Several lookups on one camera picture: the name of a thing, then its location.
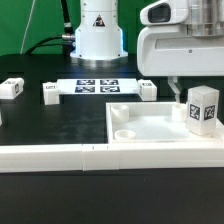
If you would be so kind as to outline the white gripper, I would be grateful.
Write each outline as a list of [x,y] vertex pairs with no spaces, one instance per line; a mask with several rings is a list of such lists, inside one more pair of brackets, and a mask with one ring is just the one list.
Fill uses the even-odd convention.
[[144,76],[224,76],[224,0],[158,0],[140,12],[137,66]]

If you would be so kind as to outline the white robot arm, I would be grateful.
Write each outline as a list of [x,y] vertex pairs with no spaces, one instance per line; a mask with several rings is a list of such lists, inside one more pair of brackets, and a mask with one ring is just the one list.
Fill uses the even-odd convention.
[[[80,0],[75,61],[99,66],[125,58],[117,0]],[[137,67],[146,77],[224,76],[224,0],[157,0],[144,7]]]

